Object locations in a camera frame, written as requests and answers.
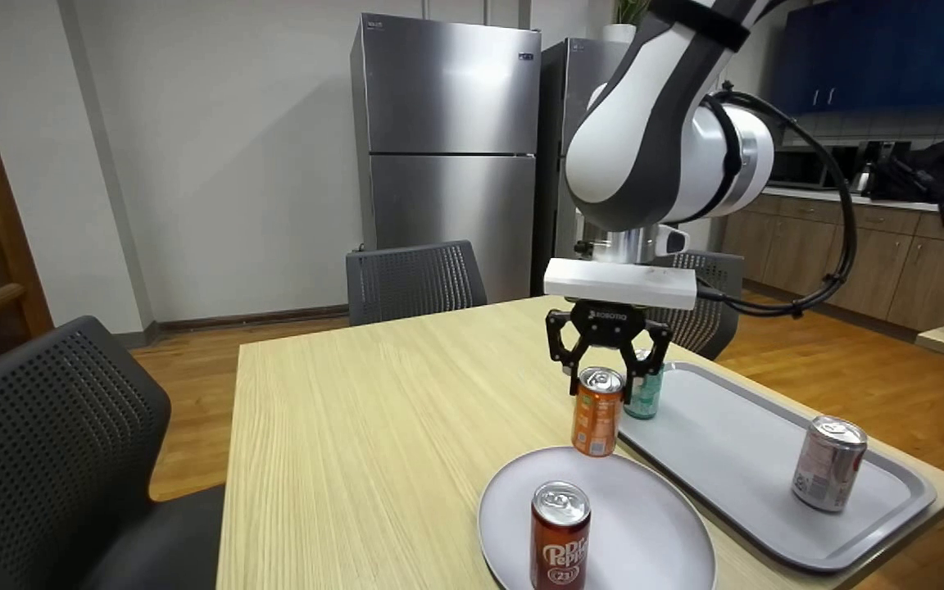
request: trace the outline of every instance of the black chair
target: black chair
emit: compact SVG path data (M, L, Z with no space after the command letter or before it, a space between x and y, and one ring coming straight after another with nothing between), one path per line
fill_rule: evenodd
M741 257L724 257L724 251L678 251L663 259L663 265L673 269L693 269L699 281L738 295L741 291ZM650 312L650 319L666 322L673 329L673 341L701 353L701 356L716 356L738 330L738 312L727 309L724 301L699 301L693 312Z
M0 590L208 590L221 489L150 501L167 395L93 322L0 356Z
M348 319L357 325L485 304L468 243L353 250L345 265Z

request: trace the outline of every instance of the door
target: door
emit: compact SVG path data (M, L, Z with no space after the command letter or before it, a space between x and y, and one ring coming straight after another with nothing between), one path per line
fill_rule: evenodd
M541 39L362 18L370 155L535 155Z
M468 239L489 298L529 291L535 156L370 156L376 250Z

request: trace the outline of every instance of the can label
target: can label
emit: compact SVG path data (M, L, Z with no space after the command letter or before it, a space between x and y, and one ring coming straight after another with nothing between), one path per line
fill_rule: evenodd
M546 482L529 501L529 582L535 590L579 590L585 581L588 498Z
M860 458L866 432L857 425L830 415L812 421L793 472L793 495L820 511L841 511Z
M572 401L572 448L583 456L610 456L617 447L617 421L621 413L621 377L606 368L579 374Z

